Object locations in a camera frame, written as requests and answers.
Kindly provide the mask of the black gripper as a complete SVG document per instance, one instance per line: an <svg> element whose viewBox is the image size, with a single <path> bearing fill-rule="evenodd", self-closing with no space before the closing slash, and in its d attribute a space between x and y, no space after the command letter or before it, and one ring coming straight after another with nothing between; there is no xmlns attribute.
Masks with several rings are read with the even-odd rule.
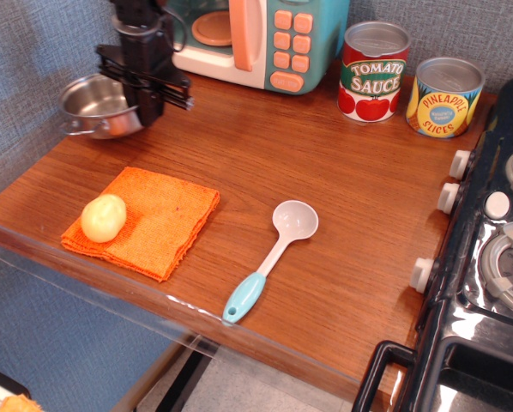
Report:
<svg viewBox="0 0 513 412"><path fill-rule="evenodd" d="M119 45L98 45L100 73L121 82L128 107L138 106L143 127L163 115L166 103L190 110L190 79L172 61L175 50L164 28L127 27Z"/></svg>

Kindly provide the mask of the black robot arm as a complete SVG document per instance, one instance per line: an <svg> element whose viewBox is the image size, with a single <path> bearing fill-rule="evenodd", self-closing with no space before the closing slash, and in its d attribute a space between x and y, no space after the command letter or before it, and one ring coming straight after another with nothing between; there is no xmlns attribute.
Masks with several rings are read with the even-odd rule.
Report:
<svg viewBox="0 0 513 412"><path fill-rule="evenodd" d="M194 106L190 79L174 64L174 23L182 18L166 1L114 1L112 25L118 45L98 45L100 74L120 82L127 106L144 127L163 115L165 105Z"/></svg>

